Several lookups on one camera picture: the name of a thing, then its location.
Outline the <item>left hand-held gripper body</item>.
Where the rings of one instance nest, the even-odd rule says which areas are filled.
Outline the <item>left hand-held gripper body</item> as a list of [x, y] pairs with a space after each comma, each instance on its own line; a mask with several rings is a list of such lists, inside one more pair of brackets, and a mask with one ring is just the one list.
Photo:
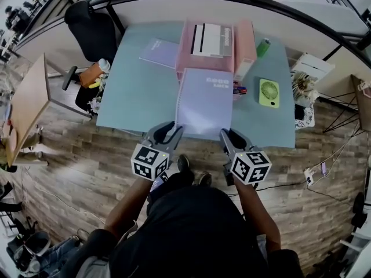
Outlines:
[[169, 168], [169, 154], [154, 148], [137, 144], [131, 157], [132, 173], [141, 178], [155, 181]]

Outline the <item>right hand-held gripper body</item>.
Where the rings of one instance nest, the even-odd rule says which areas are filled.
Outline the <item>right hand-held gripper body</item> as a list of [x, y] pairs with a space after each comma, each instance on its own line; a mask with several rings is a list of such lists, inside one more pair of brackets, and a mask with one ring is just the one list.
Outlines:
[[233, 152], [224, 151], [228, 162], [224, 165], [224, 176], [227, 186], [234, 185], [234, 179], [244, 185], [256, 186], [264, 181], [272, 163], [264, 151]]

